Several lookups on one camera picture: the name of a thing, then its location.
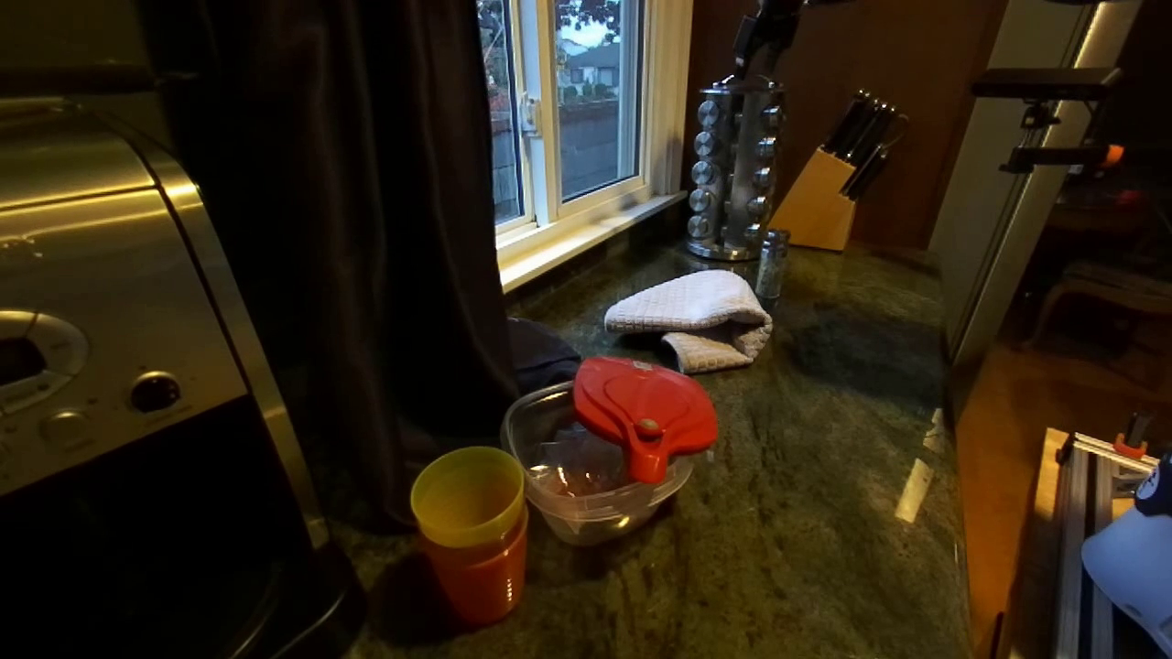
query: stainless steel appliance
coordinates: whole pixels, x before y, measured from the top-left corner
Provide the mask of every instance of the stainless steel appliance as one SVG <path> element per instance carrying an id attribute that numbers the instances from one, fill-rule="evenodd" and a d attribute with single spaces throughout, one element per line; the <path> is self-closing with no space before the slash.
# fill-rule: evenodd
<path id="1" fill-rule="evenodd" d="M 284 656 L 351 605 L 197 188 L 0 115 L 0 656 Z"/>

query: red cup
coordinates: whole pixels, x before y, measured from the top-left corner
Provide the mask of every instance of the red cup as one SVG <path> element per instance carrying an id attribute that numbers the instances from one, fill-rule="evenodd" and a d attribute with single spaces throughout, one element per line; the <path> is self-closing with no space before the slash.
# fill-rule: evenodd
<path id="1" fill-rule="evenodd" d="M 495 547 L 450 551 L 420 534 L 417 551 L 434 563 L 443 600 L 462 627 L 492 627 L 517 613 L 524 599 L 526 513 L 520 513 L 517 529 Z"/>

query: towel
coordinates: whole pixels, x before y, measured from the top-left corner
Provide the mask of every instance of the towel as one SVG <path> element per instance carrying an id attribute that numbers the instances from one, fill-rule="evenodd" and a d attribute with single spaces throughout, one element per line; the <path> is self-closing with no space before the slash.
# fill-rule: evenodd
<path id="1" fill-rule="evenodd" d="M 771 346 L 774 318 L 735 273 L 691 273 L 608 309 L 613 332 L 664 332 L 679 372 L 749 368 Z"/>

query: glass bowl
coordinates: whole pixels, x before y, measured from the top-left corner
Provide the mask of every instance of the glass bowl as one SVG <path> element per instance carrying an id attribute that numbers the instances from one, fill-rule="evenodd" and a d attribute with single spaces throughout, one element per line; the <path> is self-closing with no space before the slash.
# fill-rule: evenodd
<path id="1" fill-rule="evenodd" d="M 628 451 L 579 426 L 570 381 L 520 395 L 506 413 L 503 444 L 524 466 L 526 503 L 568 547 L 629 534 L 689 485 L 695 466 L 695 453 L 680 453 L 664 485 L 635 485 Z"/>

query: red lid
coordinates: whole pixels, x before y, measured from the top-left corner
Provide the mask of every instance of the red lid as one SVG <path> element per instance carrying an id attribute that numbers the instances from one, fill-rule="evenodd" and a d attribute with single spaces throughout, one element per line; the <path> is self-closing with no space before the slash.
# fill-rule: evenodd
<path id="1" fill-rule="evenodd" d="M 718 439 L 718 412 L 701 381 L 635 358 L 584 358 L 575 413 L 600 439 L 628 448 L 629 481 L 664 485 L 675 453 Z"/>

